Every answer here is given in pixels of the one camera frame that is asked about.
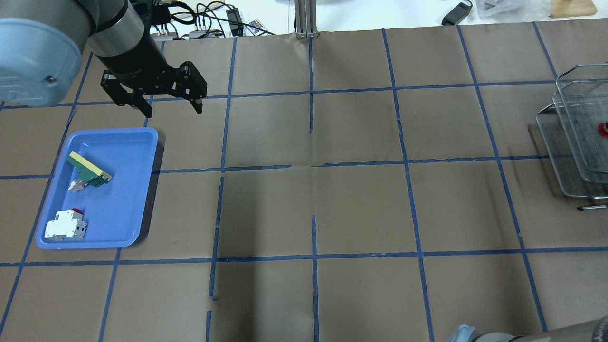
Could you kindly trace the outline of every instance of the plastic bag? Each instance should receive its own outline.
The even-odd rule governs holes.
[[[501,22],[536,21],[551,14],[551,0],[475,0],[480,18]]]

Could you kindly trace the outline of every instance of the power adapter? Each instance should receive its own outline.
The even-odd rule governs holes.
[[[471,12],[471,9],[473,8],[473,3],[471,1],[468,1],[468,2],[469,2],[469,4],[465,4],[464,2],[461,2],[458,5],[456,5],[456,7],[454,7],[454,9],[452,9],[450,11],[450,13],[448,13],[445,17],[443,17],[443,20],[441,21],[441,25],[452,26],[452,25],[460,24],[460,22],[463,19],[465,19],[466,16],[469,15],[469,13]]]
[[[241,14],[238,12],[237,8],[226,10],[226,16],[230,21],[230,31],[232,32],[233,37],[242,37],[244,26],[241,20]]]

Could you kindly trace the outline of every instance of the white connector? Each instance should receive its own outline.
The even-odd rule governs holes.
[[[64,239],[82,240],[85,237],[86,222],[82,213],[74,210],[58,211],[55,219],[46,224],[44,238],[55,241]]]
[[[82,180],[77,180],[77,181],[72,181],[70,183],[68,190],[70,190],[71,192],[78,192],[78,191],[83,190],[84,188],[85,188],[85,184],[82,183]]]

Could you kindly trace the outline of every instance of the green and yellow component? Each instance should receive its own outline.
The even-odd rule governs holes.
[[[84,183],[98,187],[112,180],[111,175],[98,168],[95,166],[95,164],[91,163],[85,157],[79,155],[75,151],[71,151],[66,157],[66,160],[70,164],[74,165],[76,169],[78,169],[80,179],[82,179]]]

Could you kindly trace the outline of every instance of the wooden board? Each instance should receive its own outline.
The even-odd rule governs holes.
[[[552,0],[551,18],[594,15],[598,12],[592,0]]]

